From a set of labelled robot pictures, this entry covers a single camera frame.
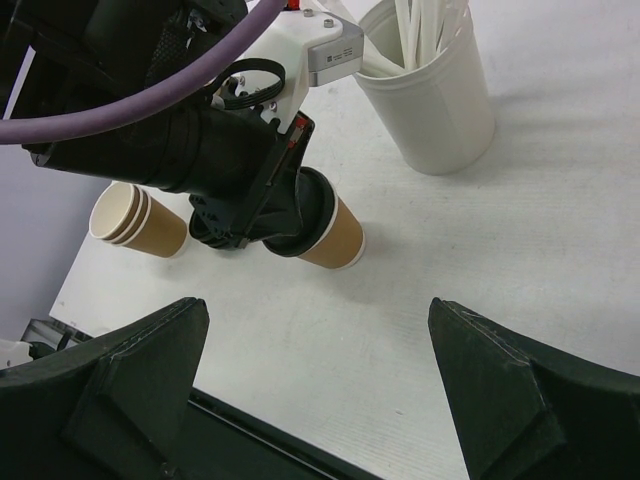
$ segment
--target white table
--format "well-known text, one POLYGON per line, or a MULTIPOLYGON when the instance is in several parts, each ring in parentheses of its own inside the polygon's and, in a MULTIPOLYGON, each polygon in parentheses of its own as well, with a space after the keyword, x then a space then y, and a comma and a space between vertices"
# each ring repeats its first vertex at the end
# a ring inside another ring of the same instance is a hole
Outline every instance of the white table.
MULTIPOLYGON (((367 231, 356 267, 260 245, 163 261, 87 239, 51 315, 98 335, 202 297, 197 388, 392 479, 466 478, 427 330, 435 296, 640 374, 640 2, 472 11, 498 131, 463 173, 405 166, 352 79, 305 104, 305 164, 367 231)), ((158 198, 189 215, 185 197, 158 198)))

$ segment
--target black ring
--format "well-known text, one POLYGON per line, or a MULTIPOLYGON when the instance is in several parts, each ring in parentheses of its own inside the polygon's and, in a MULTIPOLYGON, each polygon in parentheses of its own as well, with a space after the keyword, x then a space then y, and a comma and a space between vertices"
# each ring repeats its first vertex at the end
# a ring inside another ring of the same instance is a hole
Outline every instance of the black ring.
POLYGON ((305 238, 294 237, 292 239, 294 240, 293 244, 275 245, 269 240, 265 240, 263 242, 265 247, 267 247, 267 250, 281 257, 299 257, 311 250, 327 231, 327 227, 333 218, 333 212, 337 208, 336 192, 333 189, 331 182, 327 180, 327 177, 319 171, 309 167, 302 167, 299 175, 305 175, 310 181, 316 182, 322 189, 323 198, 318 199, 318 201, 321 201, 323 205, 322 216, 317 221, 311 234, 307 235, 305 238))
POLYGON ((272 73, 278 77, 278 81, 267 88, 263 88, 259 92, 250 93, 237 98, 225 98, 225 110, 243 110, 245 108, 255 107, 256 105, 268 102, 269 100, 277 97, 280 95, 282 90, 284 90, 284 84, 287 76, 286 70, 278 62, 268 60, 266 58, 246 58, 232 63, 224 72, 216 77, 211 85, 206 87, 206 90, 208 92, 215 93, 232 75, 251 70, 272 73))

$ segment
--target black cable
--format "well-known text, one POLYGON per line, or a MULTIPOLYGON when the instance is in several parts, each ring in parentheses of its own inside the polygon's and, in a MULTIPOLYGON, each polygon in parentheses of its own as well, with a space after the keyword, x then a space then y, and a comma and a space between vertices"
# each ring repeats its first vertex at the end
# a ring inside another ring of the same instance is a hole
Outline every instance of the black cable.
POLYGON ((69 340, 71 340, 71 332, 65 332, 65 334, 58 342, 58 348, 56 348, 56 351, 60 352, 67 348, 67 345, 69 345, 69 340))
POLYGON ((44 342, 29 342, 29 344, 31 345, 29 347, 29 356, 34 360, 56 353, 56 350, 51 345, 47 345, 44 342))
POLYGON ((287 72, 281 64, 266 58, 246 58, 229 65, 210 85, 205 87, 205 91, 210 94, 215 94, 232 75, 251 70, 272 73, 278 77, 278 81, 267 88, 248 95, 236 98, 225 98, 225 110, 243 110, 245 108, 255 107, 277 97, 282 90, 284 90, 287 72))

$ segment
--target white plastic container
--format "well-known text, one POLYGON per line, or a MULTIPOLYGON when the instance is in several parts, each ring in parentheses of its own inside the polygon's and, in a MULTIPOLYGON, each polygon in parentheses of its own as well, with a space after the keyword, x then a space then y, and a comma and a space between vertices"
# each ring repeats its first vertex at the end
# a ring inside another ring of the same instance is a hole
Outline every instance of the white plastic container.
MULTIPOLYGON (((393 0, 376 5, 360 25, 383 55, 403 64, 393 0)), ((468 9, 451 43, 431 63, 397 77, 355 77, 418 172, 457 172, 489 148, 495 117, 468 9)))

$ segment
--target white straw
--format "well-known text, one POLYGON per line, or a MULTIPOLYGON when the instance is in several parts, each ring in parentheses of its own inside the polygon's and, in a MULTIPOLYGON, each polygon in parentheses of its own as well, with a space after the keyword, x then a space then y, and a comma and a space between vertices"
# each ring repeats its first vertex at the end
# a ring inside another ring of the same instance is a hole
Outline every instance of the white straw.
POLYGON ((360 73, 366 77, 374 77, 374 78, 387 78, 385 72, 381 72, 380 70, 376 70, 373 66, 363 63, 362 68, 360 69, 360 73))
POLYGON ((407 70, 415 70, 418 57, 418 35, 420 34, 420 15, 422 12, 422 2, 413 0, 411 5, 411 24, 409 25, 409 64, 406 65, 407 70))
POLYGON ((402 45, 402 58, 404 68, 408 69, 409 60, 409 1, 396 0, 396 16, 398 17, 398 31, 400 32, 400 45, 402 45))
POLYGON ((458 12, 459 10, 455 7, 447 7, 444 13, 444 18, 442 21, 442 36, 440 37, 440 42, 438 43, 438 52, 442 52, 458 30, 458 12))
POLYGON ((397 77, 406 73, 404 68, 396 65, 384 55, 380 53, 374 54, 371 51, 367 52, 366 47, 363 66, 384 72, 386 77, 397 77))
POLYGON ((420 65, 428 64, 436 56, 443 11, 444 0, 422 0, 420 65))

